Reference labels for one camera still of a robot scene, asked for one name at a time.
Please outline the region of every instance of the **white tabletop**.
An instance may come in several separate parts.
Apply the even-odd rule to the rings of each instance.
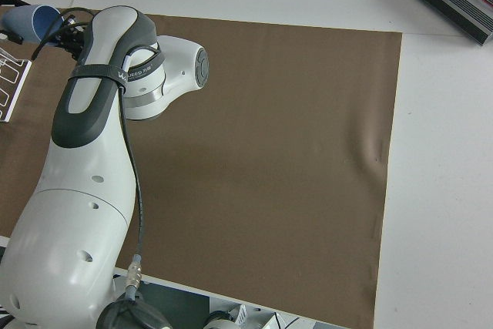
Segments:
[[[26,0],[404,33],[375,329],[493,323],[493,43],[418,0]]]

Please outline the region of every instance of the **screw hole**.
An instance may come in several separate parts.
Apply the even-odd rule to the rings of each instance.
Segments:
[[[82,261],[92,262],[92,256],[84,250],[80,250],[79,252],[77,252],[77,255]]]
[[[91,177],[92,181],[96,182],[96,183],[102,183],[103,181],[105,181],[104,177],[102,176],[99,176],[99,175],[95,175],[93,177]]]
[[[20,310],[21,309],[21,303],[18,301],[18,298],[17,296],[15,296],[14,294],[11,294],[10,295],[10,303],[12,304],[12,306],[14,306],[16,309]]]

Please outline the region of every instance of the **brown mat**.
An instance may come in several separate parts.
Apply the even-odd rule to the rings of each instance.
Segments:
[[[159,34],[204,45],[211,67],[203,90],[129,125],[146,205],[144,273],[371,328],[401,34],[153,20]],[[36,185],[73,63],[43,50],[0,126],[0,235]],[[120,267],[135,241],[136,223]]]

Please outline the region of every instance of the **white robotic arm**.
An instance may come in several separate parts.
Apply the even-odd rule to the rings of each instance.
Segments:
[[[16,318],[7,327],[96,326],[116,299],[113,268],[136,195],[121,97],[126,118],[149,119],[203,87],[208,73],[200,45],[156,37],[153,22],[134,8],[93,18],[38,186],[0,264],[0,304]]]

